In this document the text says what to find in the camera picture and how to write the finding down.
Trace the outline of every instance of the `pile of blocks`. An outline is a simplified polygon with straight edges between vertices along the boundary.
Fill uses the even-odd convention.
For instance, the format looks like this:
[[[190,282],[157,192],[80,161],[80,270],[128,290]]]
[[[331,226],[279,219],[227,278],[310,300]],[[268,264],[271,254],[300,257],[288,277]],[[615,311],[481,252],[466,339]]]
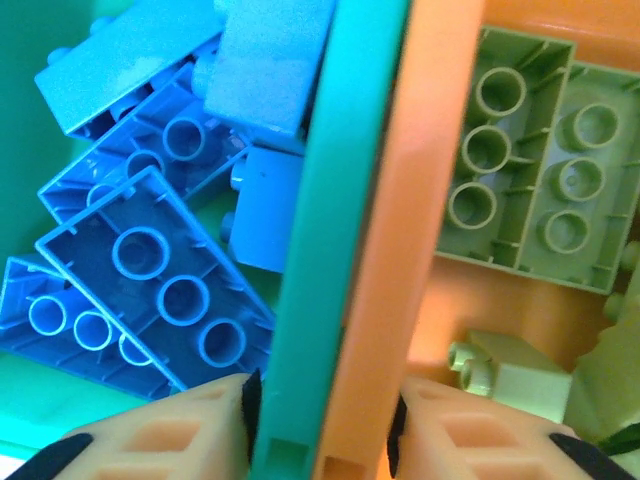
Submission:
[[[150,400],[266,372],[275,315],[234,260],[284,269],[334,6],[284,3],[143,0],[49,55],[36,83],[91,144],[38,192],[58,227],[8,259],[0,349]],[[231,189],[223,249],[191,210]]]

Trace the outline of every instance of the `toy building block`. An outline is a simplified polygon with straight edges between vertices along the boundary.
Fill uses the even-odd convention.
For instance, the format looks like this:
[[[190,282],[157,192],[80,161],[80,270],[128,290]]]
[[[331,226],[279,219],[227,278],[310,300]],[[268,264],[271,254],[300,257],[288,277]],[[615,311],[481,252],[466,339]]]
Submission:
[[[451,345],[449,367],[467,392],[562,422],[571,375],[521,338],[470,330]]]
[[[36,248],[179,390],[266,370],[272,311],[156,168]]]
[[[148,166],[160,170],[191,205],[228,188],[244,144],[203,112],[191,92],[192,75],[193,64],[187,63],[40,189],[58,223]]]
[[[487,28],[439,251],[609,293],[640,188],[640,76]]]
[[[0,349],[147,400],[166,397],[155,367],[118,353],[120,332],[38,254],[9,257],[0,300]]]
[[[638,267],[640,267],[640,242],[634,240],[624,248],[620,260],[620,268],[631,272],[627,290],[624,294],[617,292],[611,294],[604,304],[604,314],[614,322],[621,317],[637,315],[640,305],[640,268]]]
[[[600,442],[640,421],[638,318],[640,305],[630,305],[578,359],[564,422],[586,440]]]
[[[307,480],[313,471],[408,3],[341,0],[336,6],[304,159],[251,480]]]
[[[558,448],[584,446],[564,425],[417,378],[405,381],[402,396],[407,420],[398,480],[632,478],[599,452],[577,463],[578,448]],[[598,460],[609,476],[593,475]]]
[[[245,478],[248,439],[241,404],[247,378],[226,377],[79,428],[9,479]]]
[[[376,478],[440,231],[483,3],[413,2],[315,480]]]
[[[237,0],[206,88],[212,115],[257,144],[301,154],[335,0]]]
[[[240,195],[220,234],[234,260],[284,271],[301,176],[302,157],[261,148],[234,165],[231,187]]]
[[[36,84],[65,134],[96,140],[223,22],[209,0],[136,2],[96,20],[77,47],[52,52]]]

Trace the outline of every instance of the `orange bin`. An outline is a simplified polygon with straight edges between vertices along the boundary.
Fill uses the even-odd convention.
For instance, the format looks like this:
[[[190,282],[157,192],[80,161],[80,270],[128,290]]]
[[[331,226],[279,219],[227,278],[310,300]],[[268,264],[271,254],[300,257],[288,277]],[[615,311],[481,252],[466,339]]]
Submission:
[[[575,41],[579,60],[640,71],[640,3],[483,3],[413,2],[315,480],[376,478],[377,458],[388,480],[376,450],[404,376],[452,383],[448,348],[469,328],[520,336],[570,371],[609,325],[603,296],[432,258],[480,24]]]

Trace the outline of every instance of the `black rubber edge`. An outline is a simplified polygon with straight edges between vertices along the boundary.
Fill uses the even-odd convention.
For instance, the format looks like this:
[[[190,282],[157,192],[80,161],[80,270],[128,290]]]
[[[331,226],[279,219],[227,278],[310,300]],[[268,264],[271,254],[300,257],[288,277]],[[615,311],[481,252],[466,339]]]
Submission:
[[[578,438],[552,433],[549,438],[594,480],[635,480],[602,450]]]
[[[400,437],[404,433],[404,426],[407,421],[407,404],[402,396],[398,398],[396,413],[391,422],[389,436],[387,437],[387,458],[389,460],[389,473],[391,478],[396,478],[398,465],[400,463]]]
[[[253,458],[253,448],[256,443],[256,435],[258,434],[261,403],[262,379],[260,370],[256,370],[242,386],[242,419],[247,429],[247,456],[249,463],[251,463],[251,459]]]
[[[46,446],[6,480],[54,480],[93,442],[88,433],[78,433]]]

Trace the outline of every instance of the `light green toy brick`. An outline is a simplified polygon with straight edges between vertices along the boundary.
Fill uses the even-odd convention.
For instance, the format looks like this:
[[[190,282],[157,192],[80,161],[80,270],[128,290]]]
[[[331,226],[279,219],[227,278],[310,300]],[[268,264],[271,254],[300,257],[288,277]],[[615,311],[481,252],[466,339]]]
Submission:
[[[640,422],[640,307],[627,310],[578,359],[565,423],[600,442]]]
[[[524,340],[471,330],[454,343],[449,366],[460,372],[460,388],[510,407],[561,422],[571,375]]]
[[[486,28],[442,256],[611,291],[640,188],[640,75]]]

